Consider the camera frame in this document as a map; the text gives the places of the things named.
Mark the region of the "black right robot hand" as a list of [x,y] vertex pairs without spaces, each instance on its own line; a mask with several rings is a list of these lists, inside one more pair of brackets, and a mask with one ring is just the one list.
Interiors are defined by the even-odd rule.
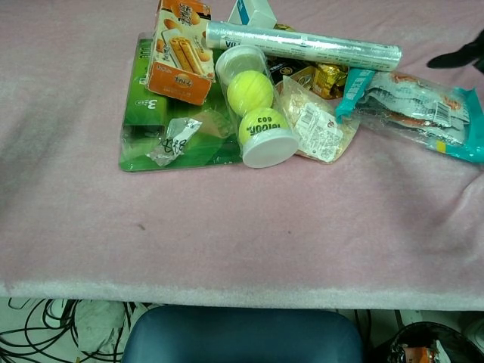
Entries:
[[429,60],[430,69],[455,69],[472,64],[483,73],[483,31],[472,41],[463,45],[457,51],[441,54]]

